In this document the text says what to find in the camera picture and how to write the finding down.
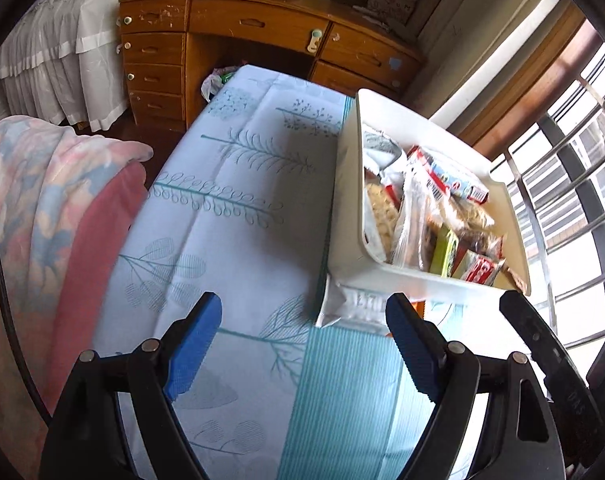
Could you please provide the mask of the clear pack peanut cookies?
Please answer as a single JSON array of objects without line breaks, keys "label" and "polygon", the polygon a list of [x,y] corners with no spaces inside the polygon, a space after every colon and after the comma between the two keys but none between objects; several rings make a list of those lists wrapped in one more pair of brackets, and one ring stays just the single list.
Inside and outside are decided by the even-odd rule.
[{"label": "clear pack peanut cookies", "polygon": [[393,246],[399,211],[383,185],[367,183],[365,191],[368,193],[377,232],[379,232],[385,252],[389,254],[391,246]]}]

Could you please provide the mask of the clear round rice cracker pack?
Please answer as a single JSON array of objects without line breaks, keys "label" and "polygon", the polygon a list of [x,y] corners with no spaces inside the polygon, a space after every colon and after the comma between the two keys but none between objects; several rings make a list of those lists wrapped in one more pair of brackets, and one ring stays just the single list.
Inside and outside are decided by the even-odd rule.
[{"label": "clear round rice cracker pack", "polygon": [[450,197],[450,204],[455,215],[462,221],[465,229],[472,231],[489,231],[495,226],[495,220],[487,214],[481,205],[458,196]]}]

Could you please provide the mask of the clear bag yellow pastries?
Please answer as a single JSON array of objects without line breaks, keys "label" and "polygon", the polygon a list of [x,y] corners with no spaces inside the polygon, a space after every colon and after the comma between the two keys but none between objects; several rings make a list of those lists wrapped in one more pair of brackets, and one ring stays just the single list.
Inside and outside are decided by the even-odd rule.
[{"label": "clear bag yellow pastries", "polygon": [[391,263],[403,269],[428,271],[434,251],[434,197],[423,170],[406,172],[403,202],[391,246]]}]

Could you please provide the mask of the green white plastic bag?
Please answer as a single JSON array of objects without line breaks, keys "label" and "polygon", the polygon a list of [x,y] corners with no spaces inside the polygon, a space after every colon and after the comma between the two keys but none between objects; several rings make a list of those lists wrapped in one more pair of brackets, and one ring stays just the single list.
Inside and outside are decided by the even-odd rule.
[{"label": "green white plastic bag", "polygon": [[223,86],[240,69],[238,66],[229,66],[225,68],[215,68],[200,85],[200,94],[204,100],[209,103],[214,96],[223,88]]}]

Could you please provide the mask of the white plastic storage bin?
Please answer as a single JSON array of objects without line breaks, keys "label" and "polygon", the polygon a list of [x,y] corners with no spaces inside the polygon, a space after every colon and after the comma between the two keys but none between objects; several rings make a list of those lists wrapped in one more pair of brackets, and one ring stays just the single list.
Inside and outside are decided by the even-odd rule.
[{"label": "white plastic storage bin", "polygon": [[519,222],[488,160],[372,90],[357,93],[339,136],[329,272],[412,300],[531,293]]}]

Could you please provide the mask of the window metal grille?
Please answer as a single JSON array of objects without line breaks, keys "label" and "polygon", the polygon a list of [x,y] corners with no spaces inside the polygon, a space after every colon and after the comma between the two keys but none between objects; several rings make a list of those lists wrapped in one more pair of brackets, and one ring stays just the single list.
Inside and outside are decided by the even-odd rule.
[{"label": "window metal grille", "polygon": [[605,46],[493,163],[508,187],[531,302],[569,351],[605,341]]}]

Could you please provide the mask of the red biscuit roll pack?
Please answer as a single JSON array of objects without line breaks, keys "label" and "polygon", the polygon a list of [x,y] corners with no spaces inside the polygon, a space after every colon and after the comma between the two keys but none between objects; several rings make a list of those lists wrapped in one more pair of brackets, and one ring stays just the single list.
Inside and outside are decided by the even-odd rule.
[{"label": "red biscuit roll pack", "polygon": [[408,159],[422,166],[437,188],[446,194],[484,205],[489,198],[487,186],[471,170],[463,168],[451,157],[438,152],[426,151],[414,145],[409,149]]}]

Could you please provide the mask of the brown white wafer pack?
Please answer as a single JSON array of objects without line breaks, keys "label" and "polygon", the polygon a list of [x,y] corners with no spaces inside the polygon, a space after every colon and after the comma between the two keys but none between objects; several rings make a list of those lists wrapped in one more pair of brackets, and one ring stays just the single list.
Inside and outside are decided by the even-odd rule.
[{"label": "brown white wafer pack", "polygon": [[377,229],[374,211],[368,196],[363,197],[363,236],[372,257],[380,262],[385,262],[387,252],[379,229]]}]

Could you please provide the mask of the pastel floral blanket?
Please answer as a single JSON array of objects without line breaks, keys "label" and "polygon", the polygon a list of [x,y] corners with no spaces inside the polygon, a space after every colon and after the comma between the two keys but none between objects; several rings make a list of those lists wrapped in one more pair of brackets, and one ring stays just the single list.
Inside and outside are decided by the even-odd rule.
[{"label": "pastel floral blanket", "polygon": [[89,348],[152,149],[29,116],[0,120],[0,256],[22,354],[48,410]]}]

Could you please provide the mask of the wooden desk with drawers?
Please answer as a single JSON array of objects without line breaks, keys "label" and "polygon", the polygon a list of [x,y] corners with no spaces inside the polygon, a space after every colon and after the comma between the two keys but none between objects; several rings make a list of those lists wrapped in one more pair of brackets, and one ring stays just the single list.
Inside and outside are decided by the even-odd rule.
[{"label": "wooden desk with drawers", "polygon": [[333,0],[120,0],[122,62],[136,124],[184,133],[217,68],[252,64],[352,96],[400,100],[425,58]]}]

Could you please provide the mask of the silver red stripe bag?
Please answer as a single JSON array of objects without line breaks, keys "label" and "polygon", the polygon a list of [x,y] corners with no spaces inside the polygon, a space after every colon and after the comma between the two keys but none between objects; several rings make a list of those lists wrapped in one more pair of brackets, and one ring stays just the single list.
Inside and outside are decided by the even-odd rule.
[{"label": "silver red stripe bag", "polygon": [[362,133],[363,168],[376,177],[400,174],[407,164],[407,154],[389,136],[377,130]]}]

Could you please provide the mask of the beige soda cracker pack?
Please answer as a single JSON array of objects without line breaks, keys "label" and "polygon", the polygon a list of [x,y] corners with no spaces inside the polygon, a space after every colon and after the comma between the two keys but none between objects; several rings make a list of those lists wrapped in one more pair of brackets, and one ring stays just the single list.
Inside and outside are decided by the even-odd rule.
[{"label": "beige soda cracker pack", "polygon": [[501,273],[508,279],[513,289],[517,290],[520,294],[526,295],[528,292],[528,285],[523,278],[519,276],[508,263],[504,263],[501,268]]}]

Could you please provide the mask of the light blue patterned tablecloth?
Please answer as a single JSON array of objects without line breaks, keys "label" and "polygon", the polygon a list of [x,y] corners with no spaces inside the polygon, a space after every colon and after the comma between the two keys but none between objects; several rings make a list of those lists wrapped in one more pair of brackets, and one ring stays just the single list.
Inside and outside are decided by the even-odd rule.
[{"label": "light blue patterned tablecloth", "polygon": [[429,420],[391,338],[313,325],[351,100],[245,66],[150,186],[93,335],[165,333],[204,292],[222,323],[172,405],[213,479],[394,479]]}]

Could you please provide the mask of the red Cookies snack pack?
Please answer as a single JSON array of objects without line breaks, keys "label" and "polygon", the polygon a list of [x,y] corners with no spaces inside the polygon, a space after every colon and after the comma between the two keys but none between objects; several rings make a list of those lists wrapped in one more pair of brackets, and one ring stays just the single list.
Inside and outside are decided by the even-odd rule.
[{"label": "red Cookies snack pack", "polygon": [[468,250],[452,276],[457,280],[479,285],[493,286],[504,266],[504,260],[495,261],[487,256]]}]

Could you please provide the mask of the orange snack pack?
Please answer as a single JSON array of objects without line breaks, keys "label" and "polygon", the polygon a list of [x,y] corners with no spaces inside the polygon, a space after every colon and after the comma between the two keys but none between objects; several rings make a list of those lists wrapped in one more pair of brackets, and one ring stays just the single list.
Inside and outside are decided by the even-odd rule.
[{"label": "orange snack pack", "polygon": [[424,301],[414,301],[412,304],[415,312],[419,315],[420,318],[424,318],[425,315],[425,302]]}]

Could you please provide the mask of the green tea candy pack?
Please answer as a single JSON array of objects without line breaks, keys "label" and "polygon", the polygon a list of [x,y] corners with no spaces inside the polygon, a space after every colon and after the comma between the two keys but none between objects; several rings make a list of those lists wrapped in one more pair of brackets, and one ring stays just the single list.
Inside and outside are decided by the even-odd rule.
[{"label": "green tea candy pack", "polygon": [[429,272],[442,278],[449,278],[458,246],[459,237],[455,234],[455,231],[450,230],[444,224],[440,226]]}]

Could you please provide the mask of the small nut pack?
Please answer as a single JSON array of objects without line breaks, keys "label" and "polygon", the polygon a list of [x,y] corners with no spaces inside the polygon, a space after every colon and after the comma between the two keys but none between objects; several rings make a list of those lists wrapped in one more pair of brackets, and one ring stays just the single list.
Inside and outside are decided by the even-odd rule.
[{"label": "small nut pack", "polygon": [[459,233],[460,242],[472,252],[495,260],[503,258],[504,237],[488,231],[463,230]]}]

